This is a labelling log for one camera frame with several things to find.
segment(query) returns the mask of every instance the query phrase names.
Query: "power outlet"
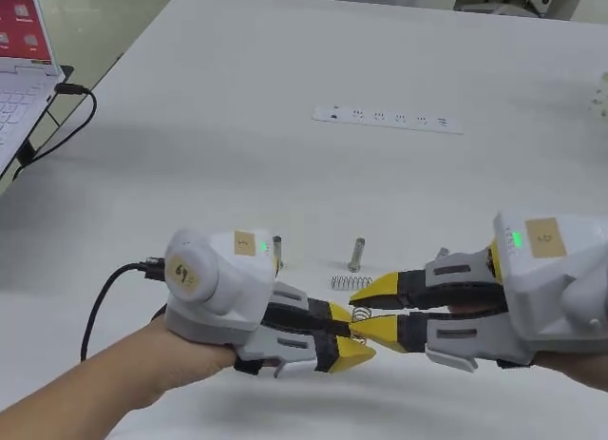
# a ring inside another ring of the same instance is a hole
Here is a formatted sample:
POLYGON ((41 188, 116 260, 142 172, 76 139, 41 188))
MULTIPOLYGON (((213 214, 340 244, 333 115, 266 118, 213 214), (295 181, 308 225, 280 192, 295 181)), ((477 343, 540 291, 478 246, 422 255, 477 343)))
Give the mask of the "power outlet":
POLYGON ((462 127, 456 119, 443 115, 408 114, 407 112, 391 110, 366 110, 361 107, 346 107, 342 105, 318 105, 314 108, 313 119, 320 122, 368 124, 416 131, 463 134, 462 127))

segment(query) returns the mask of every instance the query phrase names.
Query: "table surface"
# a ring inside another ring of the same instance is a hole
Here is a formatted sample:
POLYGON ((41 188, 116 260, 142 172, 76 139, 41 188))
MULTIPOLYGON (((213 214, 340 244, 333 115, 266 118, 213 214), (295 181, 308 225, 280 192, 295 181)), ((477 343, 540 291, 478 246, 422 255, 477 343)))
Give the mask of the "table surface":
MULTIPOLYGON (((474 251, 497 209, 608 207, 608 125, 589 115, 608 27, 316 0, 173 0, 97 86, 99 114, 0 200, 0 406, 76 363, 124 263, 173 232, 265 226, 283 280, 342 303, 362 275, 474 251), (311 119, 315 105, 458 116, 464 135, 311 119)), ((58 137, 88 113, 83 104, 58 137)), ((119 280, 95 352, 166 289, 119 280)), ((130 414, 116 439, 598 438, 606 395, 543 370, 467 374, 379 350, 339 375, 226 371, 130 414)))

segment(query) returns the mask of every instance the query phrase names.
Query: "laptop keyboard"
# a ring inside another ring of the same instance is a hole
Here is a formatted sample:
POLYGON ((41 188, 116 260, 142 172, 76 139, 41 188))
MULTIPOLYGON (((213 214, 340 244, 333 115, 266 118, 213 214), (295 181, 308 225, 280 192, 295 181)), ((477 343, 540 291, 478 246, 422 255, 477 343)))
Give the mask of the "laptop keyboard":
POLYGON ((15 88, 0 85, 0 146, 6 143, 15 127, 43 93, 41 83, 15 88))

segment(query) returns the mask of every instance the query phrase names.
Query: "laptop screen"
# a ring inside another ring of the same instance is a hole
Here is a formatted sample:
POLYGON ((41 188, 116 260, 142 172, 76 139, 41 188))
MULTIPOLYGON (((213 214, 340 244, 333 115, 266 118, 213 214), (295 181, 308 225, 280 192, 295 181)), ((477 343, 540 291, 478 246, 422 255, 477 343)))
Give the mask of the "laptop screen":
POLYGON ((0 0, 0 57, 51 61, 34 0, 0 0))

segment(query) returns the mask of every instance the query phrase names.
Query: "white plastic casing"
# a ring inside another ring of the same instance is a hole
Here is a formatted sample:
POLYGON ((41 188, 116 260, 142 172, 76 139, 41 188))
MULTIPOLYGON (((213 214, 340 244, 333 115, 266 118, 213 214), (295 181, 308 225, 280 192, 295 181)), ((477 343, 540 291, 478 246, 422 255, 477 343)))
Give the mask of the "white plastic casing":
POLYGON ((502 212, 494 230, 511 321, 523 340, 569 351, 568 340, 608 337, 608 219, 502 212))
POLYGON ((252 331, 272 293, 274 259, 265 231, 203 236, 180 230, 165 253, 169 307, 197 323, 252 331))

